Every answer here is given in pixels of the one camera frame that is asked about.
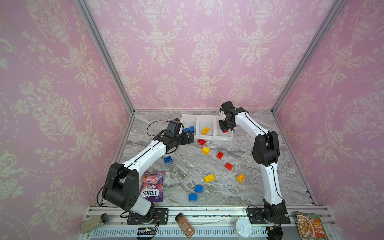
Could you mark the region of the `red curved lego brick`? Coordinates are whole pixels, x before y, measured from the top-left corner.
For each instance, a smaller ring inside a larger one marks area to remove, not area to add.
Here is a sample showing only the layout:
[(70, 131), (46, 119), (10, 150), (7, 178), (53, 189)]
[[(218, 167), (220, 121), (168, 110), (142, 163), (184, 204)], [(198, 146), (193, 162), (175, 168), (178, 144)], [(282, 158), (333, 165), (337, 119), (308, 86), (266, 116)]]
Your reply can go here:
[(206, 141), (205, 140), (198, 140), (198, 143), (201, 145), (201, 146), (204, 146), (206, 144)]

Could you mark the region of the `yellow square lego brick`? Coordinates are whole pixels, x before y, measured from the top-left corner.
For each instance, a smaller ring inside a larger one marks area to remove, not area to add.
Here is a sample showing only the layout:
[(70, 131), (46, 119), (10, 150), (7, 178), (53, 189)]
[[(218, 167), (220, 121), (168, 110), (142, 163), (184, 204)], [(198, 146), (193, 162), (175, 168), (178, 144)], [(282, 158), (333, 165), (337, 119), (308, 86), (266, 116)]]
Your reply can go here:
[(203, 147), (202, 153), (205, 154), (205, 155), (208, 155), (210, 153), (210, 148)]

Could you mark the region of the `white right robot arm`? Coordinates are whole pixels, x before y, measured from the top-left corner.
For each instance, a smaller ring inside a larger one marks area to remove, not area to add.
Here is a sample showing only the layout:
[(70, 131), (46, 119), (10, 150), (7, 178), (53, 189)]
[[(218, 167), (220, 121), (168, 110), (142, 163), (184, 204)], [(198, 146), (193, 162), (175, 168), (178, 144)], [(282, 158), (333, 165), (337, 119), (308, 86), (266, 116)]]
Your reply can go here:
[(234, 107), (230, 101), (222, 104), (220, 115), (222, 119), (219, 121), (219, 127), (222, 131), (233, 132), (235, 127), (241, 127), (254, 139), (252, 156), (260, 166), (264, 184), (264, 219), (268, 223), (290, 224), (278, 179), (278, 134), (262, 127), (251, 118), (248, 111), (242, 107)]

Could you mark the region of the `yellow long lego brick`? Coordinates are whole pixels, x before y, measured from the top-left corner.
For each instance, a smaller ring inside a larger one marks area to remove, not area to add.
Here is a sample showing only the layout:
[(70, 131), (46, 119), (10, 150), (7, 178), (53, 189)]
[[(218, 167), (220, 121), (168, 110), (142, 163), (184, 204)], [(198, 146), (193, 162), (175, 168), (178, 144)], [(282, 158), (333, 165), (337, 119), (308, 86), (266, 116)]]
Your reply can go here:
[(201, 133), (205, 136), (205, 135), (207, 135), (207, 134), (209, 133), (209, 131), (210, 131), (210, 128), (205, 127), (205, 128), (201, 131)]

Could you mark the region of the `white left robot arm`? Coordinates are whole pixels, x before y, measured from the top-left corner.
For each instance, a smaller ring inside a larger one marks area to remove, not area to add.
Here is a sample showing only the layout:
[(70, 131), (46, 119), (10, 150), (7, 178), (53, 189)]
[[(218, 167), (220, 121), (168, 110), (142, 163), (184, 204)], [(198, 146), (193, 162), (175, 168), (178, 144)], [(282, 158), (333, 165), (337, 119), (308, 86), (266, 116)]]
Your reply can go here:
[(158, 134), (149, 145), (132, 159), (110, 166), (105, 185), (101, 191), (102, 199), (143, 217), (151, 218), (154, 204), (140, 195), (140, 178), (146, 170), (167, 151), (180, 145), (192, 144), (194, 134), (182, 132), (174, 137)]

